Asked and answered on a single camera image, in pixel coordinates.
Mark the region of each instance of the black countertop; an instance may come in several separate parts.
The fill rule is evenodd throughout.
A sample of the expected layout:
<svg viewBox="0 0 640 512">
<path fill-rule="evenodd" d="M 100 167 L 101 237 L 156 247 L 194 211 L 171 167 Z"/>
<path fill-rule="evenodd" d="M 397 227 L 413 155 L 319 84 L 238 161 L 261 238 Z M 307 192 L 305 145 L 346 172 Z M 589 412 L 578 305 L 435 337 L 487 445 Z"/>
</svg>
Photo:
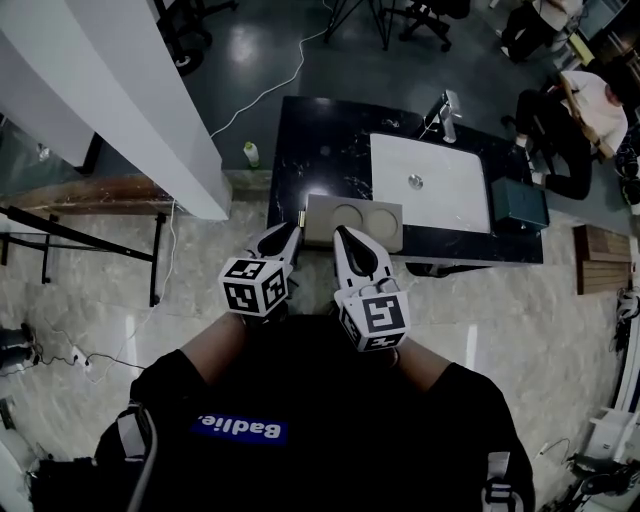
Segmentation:
<svg viewBox="0 0 640 512">
<path fill-rule="evenodd" d="M 309 194 L 373 199 L 371 132 L 417 138 L 422 116 L 376 105 L 324 98 L 287 96 L 282 102 L 273 164 L 268 226 L 297 222 Z M 422 140 L 470 151 L 482 161 L 487 198 L 493 181 L 507 176 L 531 183 L 524 152 L 513 142 L 456 124 L 457 141 L 447 144 L 437 133 Z M 540 233 L 496 230 L 491 233 L 404 225 L 400 253 L 420 261 L 457 260 L 496 263 L 542 263 Z"/>
</svg>

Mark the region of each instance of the black pants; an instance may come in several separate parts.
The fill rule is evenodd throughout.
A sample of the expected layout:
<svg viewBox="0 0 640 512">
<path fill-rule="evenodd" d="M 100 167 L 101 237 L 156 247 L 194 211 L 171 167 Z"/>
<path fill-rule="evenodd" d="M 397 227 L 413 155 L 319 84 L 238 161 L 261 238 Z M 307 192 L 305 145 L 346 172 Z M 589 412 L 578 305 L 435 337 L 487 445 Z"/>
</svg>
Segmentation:
<svg viewBox="0 0 640 512">
<path fill-rule="evenodd" d="M 524 30 L 516 39 L 518 32 Z M 509 56 L 514 61 L 526 59 L 533 50 L 551 38 L 556 31 L 544 21 L 536 8 L 529 2 L 514 9 L 509 15 L 507 28 L 502 31 L 502 42 L 509 48 Z"/>
<path fill-rule="evenodd" d="M 561 103 L 538 91 L 524 91 L 518 98 L 518 133 L 536 135 L 534 115 L 544 136 L 569 166 L 569 176 L 547 176 L 546 188 L 571 199 L 584 199 L 591 188 L 591 144 Z"/>
</svg>

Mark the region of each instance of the black shirt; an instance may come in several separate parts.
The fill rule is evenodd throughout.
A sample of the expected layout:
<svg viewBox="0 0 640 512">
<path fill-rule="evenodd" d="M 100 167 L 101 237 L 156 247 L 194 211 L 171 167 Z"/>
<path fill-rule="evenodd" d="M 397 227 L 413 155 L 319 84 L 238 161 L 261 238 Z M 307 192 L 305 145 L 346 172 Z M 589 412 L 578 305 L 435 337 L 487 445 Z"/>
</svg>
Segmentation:
<svg viewBox="0 0 640 512">
<path fill-rule="evenodd" d="M 211 388 L 182 352 L 160 358 L 131 387 L 158 430 L 145 508 L 481 510 L 488 453 L 508 451 L 507 480 L 533 510 L 531 466 L 495 385 L 452 364 L 421 393 L 387 363 L 308 316 L 256 332 Z M 105 434 L 98 462 L 120 456 Z"/>
</svg>

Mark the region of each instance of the white pillar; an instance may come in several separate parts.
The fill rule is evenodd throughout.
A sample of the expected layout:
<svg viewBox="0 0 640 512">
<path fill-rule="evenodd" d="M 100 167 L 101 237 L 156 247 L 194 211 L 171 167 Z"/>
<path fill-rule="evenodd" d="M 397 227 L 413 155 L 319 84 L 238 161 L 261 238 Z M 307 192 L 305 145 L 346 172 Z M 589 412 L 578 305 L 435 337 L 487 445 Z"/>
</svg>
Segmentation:
<svg viewBox="0 0 640 512">
<path fill-rule="evenodd" d="M 87 125 L 190 213 L 230 186 L 145 0 L 0 0 L 0 31 Z"/>
<path fill-rule="evenodd" d="M 2 33 L 0 112 L 74 167 L 84 164 L 95 132 L 29 67 Z"/>
</svg>

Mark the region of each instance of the sink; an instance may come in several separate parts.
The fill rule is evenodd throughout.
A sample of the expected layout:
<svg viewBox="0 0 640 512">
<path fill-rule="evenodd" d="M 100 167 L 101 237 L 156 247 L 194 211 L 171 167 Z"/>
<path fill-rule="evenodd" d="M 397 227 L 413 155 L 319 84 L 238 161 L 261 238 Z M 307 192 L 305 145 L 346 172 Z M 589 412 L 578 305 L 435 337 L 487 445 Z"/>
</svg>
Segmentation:
<svg viewBox="0 0 640 512">
<path fill-rule="evenodd" d="M 489 233 L 482 162 L 439 144 L 371 134 L 373 199 L 402 205 L 404 224 Z"/>
</svg>

